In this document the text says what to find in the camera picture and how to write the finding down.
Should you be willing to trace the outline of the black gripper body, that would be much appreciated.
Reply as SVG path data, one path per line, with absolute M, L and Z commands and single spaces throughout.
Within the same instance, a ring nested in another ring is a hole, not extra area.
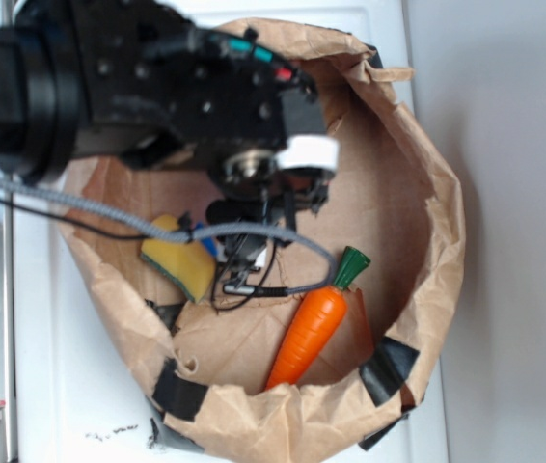
M 76 1 L 85 100 L 75 153 L 204 171 L 228 205 L 320 209 L 337 170 L 314 80 L 241 35 L 154 1 Z

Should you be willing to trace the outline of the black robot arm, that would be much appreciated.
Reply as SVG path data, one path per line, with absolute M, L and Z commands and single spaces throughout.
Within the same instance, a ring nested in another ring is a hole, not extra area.
M 154 1 L 28 1 L 0 28 L 0 169 L 202 171 L 235 204 L 319 209 L 338 168 L 314 80 Z

